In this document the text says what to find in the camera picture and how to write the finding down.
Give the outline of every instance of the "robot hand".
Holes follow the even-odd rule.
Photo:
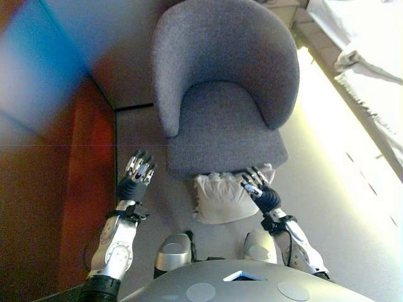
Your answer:
[[[144,160],[146,154],[146,151],[137,150],[128,161],[126,174],[118,185],[119,200],[132,200],[140,203],[143,199],[157,167],[157,164],[151,164],[152,156],[146,161]]]
[[[242,177],[246,183],[242,182],[241,186],[250,194],[263,214],[281,206],[279,195],[269,187],[266,176],[257,167],[246,168]]]

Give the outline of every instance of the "gray carpet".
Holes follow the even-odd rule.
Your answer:
[[[134,260],[121,286],[120,298],[152,280],[156,252],[172,233],[192,230],[198,258],[239,257],[246,234],[260,227],[261,214],[224,225],[195,221],[191,217],[196,200],[193,184],[175,181],[166,172],[167,143],[155,109],[118,113],[117,122],[119,178],[137,148],[147,149],[159,163],[144,198],[151,216],[137,230]],[[307,125],[297,102],[291,118],[281,128],[289,160],[277,170],[272,183],[282,197],[282,208],[298,218],[338,284],[375,301],[400,301],[399,242],[382,233],[395,232],[397,228],[393,229],[388,218],[379,216],[373,221],[358,211]]]

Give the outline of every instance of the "gray armchair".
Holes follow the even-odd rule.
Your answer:
[[[186,0],[163,14],[152,47],[171,175],[287,160],[278,128],[294,107],[299,69],[277,16],[252,0]]]

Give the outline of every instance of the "chair backrest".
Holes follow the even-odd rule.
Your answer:
[[[286,122],[298,93],[293,38],[277,16],[252,0],[186,0],[171,7],[154,32],[152,68],[167,137],[178,134],[182,98],[200,82],[242,86],[271,129]]]

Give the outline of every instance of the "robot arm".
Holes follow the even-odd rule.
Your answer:
[[[99,246],[91,261],[91,271],[81,290],[79,302],[116,301],[120,283],[133,260],[133,240],[137,226],[148,217],[141,200],[154,174],[152,157],[136,151],[118,185],[119,204],[107,215]]]
[[[263,213],[262,226],[275,238],[286,266],[330,280],[322,256],[310,244],[294,216],[281,209],[281,199],[268,180],[252,167],[243,175],[241,186],[251,195]]]

